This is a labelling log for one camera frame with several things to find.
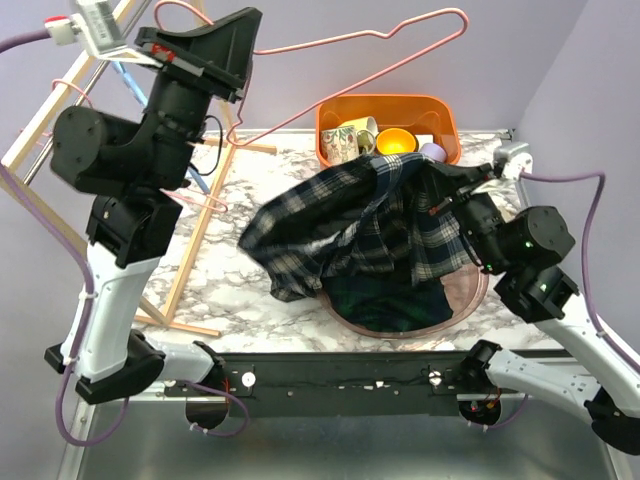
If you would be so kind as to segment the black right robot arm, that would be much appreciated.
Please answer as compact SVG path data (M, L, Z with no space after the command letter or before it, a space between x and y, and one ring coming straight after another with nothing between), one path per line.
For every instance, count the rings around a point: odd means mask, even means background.
M486 192L507 177L508 164L427 166L429 213L450 213L482 272L499 276L494 290L517 317L552 337L587 371L568 374L478 341L443 382L466 393L491 387L518 391L576 415L609 446L639 453L639 356L607 328L559 265L575 245L560 212L531 206L506 221Z

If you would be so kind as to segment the navy white plaid skirt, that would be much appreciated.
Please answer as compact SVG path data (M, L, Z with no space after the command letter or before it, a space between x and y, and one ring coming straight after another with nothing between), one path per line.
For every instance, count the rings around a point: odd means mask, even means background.
M328 278L398 276L415 286L451 274L472 258L454 216L428 213L439 166L411 153L325 169L263 205L238 247L285 302L315 296Z

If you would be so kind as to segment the dark green plaid skirt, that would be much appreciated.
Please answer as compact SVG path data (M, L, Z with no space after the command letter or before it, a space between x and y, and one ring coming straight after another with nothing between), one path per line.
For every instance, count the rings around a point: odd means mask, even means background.
M442 283L417 285L372 276L328 278L323 292L344 320L376 333L404 333L440 325L453 317Z

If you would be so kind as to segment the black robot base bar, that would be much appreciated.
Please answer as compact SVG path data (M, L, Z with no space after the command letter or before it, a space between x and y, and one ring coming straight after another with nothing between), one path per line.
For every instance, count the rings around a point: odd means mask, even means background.
M251 417L455 416L463 398L497 388L466 374L465 352L224 353L213 387L236 396Z

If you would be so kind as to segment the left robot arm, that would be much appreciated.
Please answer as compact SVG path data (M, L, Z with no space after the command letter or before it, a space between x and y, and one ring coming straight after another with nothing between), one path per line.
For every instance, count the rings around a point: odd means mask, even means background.
M77 393L90 404L137 395L161 380L186 381L201 395L221 385L210 348L161 346L132 324L182 210L171 194L184 180L211 101L243 96L261 19L247 7L188 32L140 29L137 49L156 72L142 119L71 106L54 124L52 171L94 201L78 311L45 360L76 376Z

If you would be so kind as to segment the light blue plastic hanger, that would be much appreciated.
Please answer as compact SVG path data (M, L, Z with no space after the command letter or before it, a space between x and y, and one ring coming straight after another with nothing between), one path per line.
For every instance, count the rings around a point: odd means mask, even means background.
M142 91L141 87L135 81L131 73L124 67L124 65L120 62L112 62L111 66L121 77L125 86L129 89L131 94L133 95L136 102L142 107L145 108L147 106L148 98ZM196 185L200 188L200 190L204 194L210 194L211 190L209 186L206 184L204 178L196 171L196 168L193 166L189 166L187 169L187 179L192 179L195 181Z

